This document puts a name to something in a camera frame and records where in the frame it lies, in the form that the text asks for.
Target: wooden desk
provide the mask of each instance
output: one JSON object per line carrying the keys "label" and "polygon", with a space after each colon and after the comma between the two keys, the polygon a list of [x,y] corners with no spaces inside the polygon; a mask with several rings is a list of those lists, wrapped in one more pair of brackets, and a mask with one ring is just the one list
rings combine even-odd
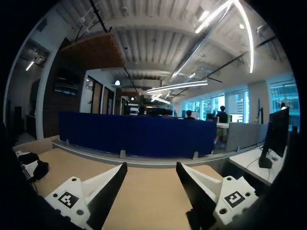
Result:
{"label": "wooden desk", "polygon": [[259,179],[263,183],[271,185],[282,168],[286,157],[286,149],[282,158],[275,154],[274,151],[271,151],[271,155],[276,157],[278,160],[273,161],[272,159],[270,159],[273,163],[272,168],[270,169],[264,169],[259,167],[258,159],[262,152],[259,148],[232,156],[229,158],[229,161],[241,168],[243,171]]}
{"label": "wooden desk", "polygon": [[[83,181],[115,167],[60,149],[42,153],[40,159],[50,166],[48,174],[36,183],[38,193],[42,196],[47,196],[71,176]],[[210,166],[193,168],[216,179],[223,179]],[[176,169],[128,167],[104,229],[187,230],[190,226],[186,212],[191,208]]]}

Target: television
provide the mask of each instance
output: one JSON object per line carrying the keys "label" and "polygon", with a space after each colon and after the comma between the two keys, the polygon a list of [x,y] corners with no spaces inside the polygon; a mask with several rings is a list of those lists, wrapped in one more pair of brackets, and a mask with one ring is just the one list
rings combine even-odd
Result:
{"label": "television", "polygon": [[60,68],[54,80],[54,91],[77,95],[80,88],[80,77],[73,72]]}

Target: blue partition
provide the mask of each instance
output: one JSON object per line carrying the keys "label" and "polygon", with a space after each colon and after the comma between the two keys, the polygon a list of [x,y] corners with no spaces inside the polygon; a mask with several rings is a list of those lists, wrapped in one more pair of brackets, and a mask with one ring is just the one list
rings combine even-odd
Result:
{"label": "blue partition", "polygon": [[211,154],[216,124],[142,116],[60,112],[60,140],[99,151],[148,157]]}

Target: linear light fixture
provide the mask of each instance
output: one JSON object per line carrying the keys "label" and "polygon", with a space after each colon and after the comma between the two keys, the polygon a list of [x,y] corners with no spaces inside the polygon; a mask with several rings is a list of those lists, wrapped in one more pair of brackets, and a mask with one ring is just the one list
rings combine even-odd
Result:
{"label": "linear light fixture", "polygon": [[160,101],[160,102],[164,102],[164,103],[166,103],[166,104],[170,104],[170,102],[169,102],[169,101],[167,101],[167,100],[163,100],[163,99],[158,98],[158,97],[152,97],[152,99],[155,99],[155,100]]}
{"label": "linear light fixture", "polygon": [[232,4],[232,0],[228,0],[219,8],[217,8],[212,14],[210,14],[206,20],[196,29],[195,33],[199,33],[203,28],[207,27],[215,17],[222,12],[225,8],[229,7]]}
{"label": "linear light fixture", "polygon": [[165,91],[170,89],[180,89],[180,88],[187,88],[192,86],[200,86],[200,85],[208,85],[207,80],[197,81],[197,82],[186,82],[181,84],[175,84],[175,85],[169,85],[169,86],[163,86],[159,88],[149,89],[147,90],[147,93],[154,93],[159,91]]}
{"label": "linear light fixture", "polygon": [[251,25],[248,21],[245,10],[244,10],[243,6],[241,5],[241,3],[239,2],[239,0],[232,0],[232,1],[233,1],[234,5],[238,8],[241,16],[243,17],[245,27],[247,29],[248,40],[249,40],[249,50],[250,50],[250,52],[249,52],[250,63],[251,63],[250,66],[249,66],[249,73],[251,74],[253,72],[253,68],[254,68],[254,42],[253,42]]}
{"label": "linear light fixture", "polygon": [[28,65],[28,67],[26,68],[26,71],[29,70],[29,68],[34,64],[34,61],[31,61],[30,64]]}
{"label": "linear light fixture", "polygon": [[159,98],[159,97],[161,97],[162,96],[162,94],[159,94],[159,95],[157,95],[156,96],[156,98]]}

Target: wooden ceiling panel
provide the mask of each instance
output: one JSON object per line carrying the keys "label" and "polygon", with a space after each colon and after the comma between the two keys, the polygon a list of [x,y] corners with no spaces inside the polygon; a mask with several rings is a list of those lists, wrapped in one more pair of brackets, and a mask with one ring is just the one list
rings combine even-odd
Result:
{"label": "wooden ceiling panel", "polygon": [[86,69],[124,67],[113,33],[104,33],[73,43],[61,52]]}

